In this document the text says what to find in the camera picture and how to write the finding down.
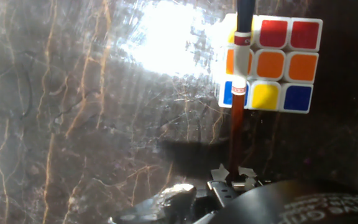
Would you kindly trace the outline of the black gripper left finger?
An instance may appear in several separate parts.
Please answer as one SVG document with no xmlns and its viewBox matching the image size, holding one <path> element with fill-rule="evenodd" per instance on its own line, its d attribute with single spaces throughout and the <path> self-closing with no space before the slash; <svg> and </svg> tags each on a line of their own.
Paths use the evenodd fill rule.
<svg viewBox="0 0 358 224">
<path fill-rule="evenodd" d="M 238 197 L 237 192 L 227 184 L 229 171 L 220 164 L 217 169 L 211 170 L 212 180 L 207 182 L 208 195 L 212 197 L 219 207 L 226 207 Z"/>
</svg>

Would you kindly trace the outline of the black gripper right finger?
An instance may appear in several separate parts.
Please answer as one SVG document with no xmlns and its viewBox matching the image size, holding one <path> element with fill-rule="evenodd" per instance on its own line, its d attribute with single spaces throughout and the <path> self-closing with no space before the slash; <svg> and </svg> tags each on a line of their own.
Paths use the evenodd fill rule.
<svg viewBox="0 0 358 224">
<path fill-rule="evenodd" d="M 258 179 L 258 175 L 251 168 L 239 167 L 239 179 L 232 182 L 235 190 L 252 190 L 264 184 Z"/>
</svg>

